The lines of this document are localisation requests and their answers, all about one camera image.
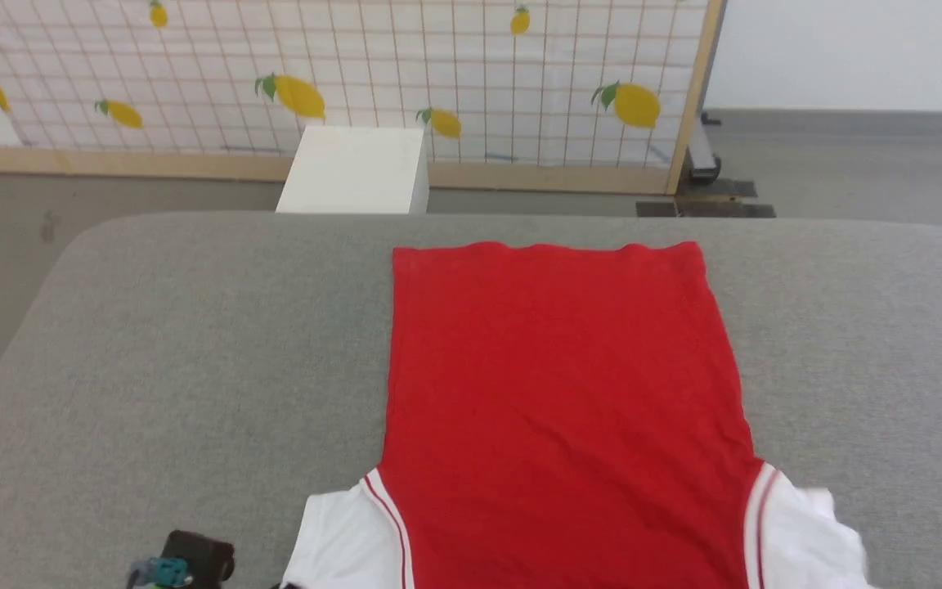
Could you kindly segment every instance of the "white sleeve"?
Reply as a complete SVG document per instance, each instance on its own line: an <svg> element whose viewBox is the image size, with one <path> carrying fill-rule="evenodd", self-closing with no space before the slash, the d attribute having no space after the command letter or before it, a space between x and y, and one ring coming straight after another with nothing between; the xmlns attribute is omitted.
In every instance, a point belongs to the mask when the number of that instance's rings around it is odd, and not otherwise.
<svg viewBox="0 0 942 589"><path fill-rule="evenodd" d="M401 589L401 553L395 528L361 485L313 495L281 586Z"/></svg>
<svg viewBox="0 0 942 589"><path fill-rule="evenodd" d="M827 489L799 489L777 474L762 515L766 589L870 589L858 533L834 519Z"/></svg>

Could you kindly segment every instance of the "basketball jersey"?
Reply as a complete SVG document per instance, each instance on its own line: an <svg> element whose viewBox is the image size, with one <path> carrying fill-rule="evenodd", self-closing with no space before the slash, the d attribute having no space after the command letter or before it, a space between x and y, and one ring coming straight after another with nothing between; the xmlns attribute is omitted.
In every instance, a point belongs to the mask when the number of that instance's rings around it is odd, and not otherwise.
<svg viewBox="0 0 942 589"><path fill-rule="evenodd" d="M383 457L307 500L284 584L867 586L856 533L756 457L694 243L399 249L393 273Z"/></svg>

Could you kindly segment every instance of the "green leaf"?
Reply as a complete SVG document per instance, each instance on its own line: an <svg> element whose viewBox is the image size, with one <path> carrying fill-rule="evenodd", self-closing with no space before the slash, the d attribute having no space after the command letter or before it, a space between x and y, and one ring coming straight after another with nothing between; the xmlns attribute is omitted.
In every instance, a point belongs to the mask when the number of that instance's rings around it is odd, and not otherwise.
<svg viewBox="0 0 942 589"><path fill-rule="evenodd" d="M620 82L614 83L612 86L607 86L605 90L602 90L602 106L606 110L609 110L609 105L612 104L612 101L617 98L617 88L620 87Z"/></svg>
<svg viewBox="0 0 942 589"><path fill-rule="evenodd" d="M264 81L261 82L261 88L264 88L264 93L267 94L267 97L274 101L274 91L276 90L276 85L274 85L274 74L268 75L268 77L264 78Z"/></svg>

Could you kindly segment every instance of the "gray cushioned surface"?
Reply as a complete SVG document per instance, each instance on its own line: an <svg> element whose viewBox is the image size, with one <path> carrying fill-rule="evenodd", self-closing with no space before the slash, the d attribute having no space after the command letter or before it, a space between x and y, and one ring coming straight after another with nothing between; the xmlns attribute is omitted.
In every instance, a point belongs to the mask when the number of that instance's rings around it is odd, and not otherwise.
<svg viewBox="0 0 942 589"><path fill-rule="evenodd" d="M50 273L0 361L0 588L120 587L180 527L267 589L304 498L380 456L390 250L479 240L698 240L759 454L833 490L876 584L942 587L942 228L224 213L101 225Z"/></svg>

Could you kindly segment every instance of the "white trim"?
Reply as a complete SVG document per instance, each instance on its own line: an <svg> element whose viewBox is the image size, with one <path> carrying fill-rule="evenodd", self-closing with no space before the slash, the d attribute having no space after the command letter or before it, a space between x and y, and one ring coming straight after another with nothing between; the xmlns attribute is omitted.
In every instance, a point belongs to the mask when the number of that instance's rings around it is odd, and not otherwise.
<svg viewBox="0 0 942 589"><path fill-rule="evenodd" d="M395 500L389 495L388 488L384 486L384 481L380 478L380 472L377 469L370 470L370 473L360 480L359 484L363 486L366 495L373 499L375 506L381 507L384 514L388 516L388 521L392 522L392 526L397 523L396 532L399 533L399 549L405 551L405 570L402 571L405 584L400 586L403 586L404 589L415 589L415 579L412 575L412 547L409 544L409 533L406 531L402 512L399 511Z"/></svg>
<svg viewBox="0 0 942 589"><path fill-rule="evenodd" d="M759 470L755 486L747 499L747 509L743 515L743 566L747 574L747 589L762 589L762 571L758 568L759 525L762 512L762 499L769 481L777 476L778 471L769 463L763 463Z"/></svg>
<svg viewBox="0 0 942 589"><path fill-rule="evenodd" d="M759 511L763 589L871 589L858 533L775 473Z"/></svg>
<svg viewBox="0 0 942 589"><path fill-rule="evenodd" d="M321 519L324 497L322 495L311 495L307 497L307 502L303 504L303 517L300 518L300 529L296 533L296 543L293 545L293 552L289 556L289 563L285 566L283 577L281 577L281 586L284 587L291 582L299 581L299 578L292 578L291 571L302 570L300 563L306 560L314 560L315 547L321 544Z"/></svg>

